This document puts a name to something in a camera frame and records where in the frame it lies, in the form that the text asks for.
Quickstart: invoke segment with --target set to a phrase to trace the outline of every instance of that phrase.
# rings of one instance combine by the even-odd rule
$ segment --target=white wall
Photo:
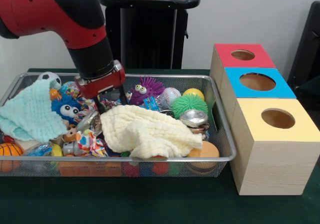
[[[189,10],[183,68],[209,69],[215,42],[261,43],[287,77],[314,0],[201,0]],[[52,32],[0,38],[0,97],[28,68],[73,68],[68,51]]]

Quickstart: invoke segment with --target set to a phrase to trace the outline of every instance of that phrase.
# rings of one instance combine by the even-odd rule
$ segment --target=black handle
[[[197,7],[200,0],[99,0],[106,7],[118,6],[120,8],[167,8],[188,9]]]

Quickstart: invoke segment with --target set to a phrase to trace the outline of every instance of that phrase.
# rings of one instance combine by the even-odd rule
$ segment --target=soccer ball
[[[59,84],[59,86],[61,86],[61,79],[58,75],[56,75],[55,73],[52,72],[44,72],[42,74],[39,75],[37,80],[40,79],[55,79],[56,82]]]

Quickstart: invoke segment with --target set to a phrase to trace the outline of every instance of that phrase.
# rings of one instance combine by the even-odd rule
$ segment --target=yellow ball
[[[62,157],[63,156],[62,149],[59,145],[53,144],[51,156],[53,156],[53,157]]]
[[[203,94],[200,90],[198,90],[198,89],[196,89],[196,88],[190,88],[190,89],[186,90],[186,91],[184,92],[183,96],[184,96],[184,95],[187,95],[187,94],[198,95],[202,100],[205,99],[204,94]]]

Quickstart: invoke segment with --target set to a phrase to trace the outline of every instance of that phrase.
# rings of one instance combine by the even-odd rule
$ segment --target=blue plush toy
[[[77,124],[74,117],[77,115],[81,105],[71,96],[63,95],[61,100],[54,99],[51,110],[58,113],[62,119],[68,120],[70,124]]]

